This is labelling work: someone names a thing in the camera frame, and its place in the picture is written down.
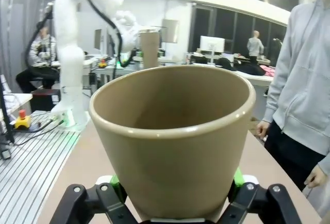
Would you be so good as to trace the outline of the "person's right hand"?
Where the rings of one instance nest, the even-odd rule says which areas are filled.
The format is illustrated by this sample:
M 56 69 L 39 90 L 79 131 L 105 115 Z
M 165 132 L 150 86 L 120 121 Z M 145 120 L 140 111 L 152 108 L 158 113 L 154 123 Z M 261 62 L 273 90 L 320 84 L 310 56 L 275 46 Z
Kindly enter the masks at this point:
M 269 122 L 260 121 L 259 124 L 256 126 L 256 136 L 258 136 L 260 139 L 264 139 L 269 126 Z

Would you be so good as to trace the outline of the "person's left hand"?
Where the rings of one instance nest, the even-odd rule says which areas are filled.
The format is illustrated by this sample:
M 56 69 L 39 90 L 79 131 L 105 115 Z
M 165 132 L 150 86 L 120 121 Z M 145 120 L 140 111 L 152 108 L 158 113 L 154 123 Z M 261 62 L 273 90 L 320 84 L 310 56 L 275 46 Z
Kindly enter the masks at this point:
M 309 188 L 321 186 L 325 183 L 327 175 L 322 171 L 319 165 L 316 165 L 306 178 L 304 184 Z

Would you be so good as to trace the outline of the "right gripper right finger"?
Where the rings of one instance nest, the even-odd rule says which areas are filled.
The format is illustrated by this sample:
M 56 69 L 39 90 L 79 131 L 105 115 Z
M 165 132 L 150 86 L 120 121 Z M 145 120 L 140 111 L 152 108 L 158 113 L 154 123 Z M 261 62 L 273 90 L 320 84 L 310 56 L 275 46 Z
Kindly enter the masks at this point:
M 246 182 L 237 169 L 228 192 L 229 206 L 217 223 L 243 223 L 247 214 L 256 214 L 262 223 L 301 223 L 298 212 L 284 185 L 263 188 Z

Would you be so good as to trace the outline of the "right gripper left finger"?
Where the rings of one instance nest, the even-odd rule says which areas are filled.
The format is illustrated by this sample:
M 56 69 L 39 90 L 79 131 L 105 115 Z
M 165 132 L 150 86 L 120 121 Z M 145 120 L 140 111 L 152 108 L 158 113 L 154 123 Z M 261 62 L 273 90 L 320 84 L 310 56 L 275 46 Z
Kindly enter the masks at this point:
M 89 189 L 72 184 L 65 190 L 50 223 L 90 223 L 96 214 L 105 214 L 110 223 L 137 223 L 125 205 L 126 198 L 116 175 L 98 178 Z

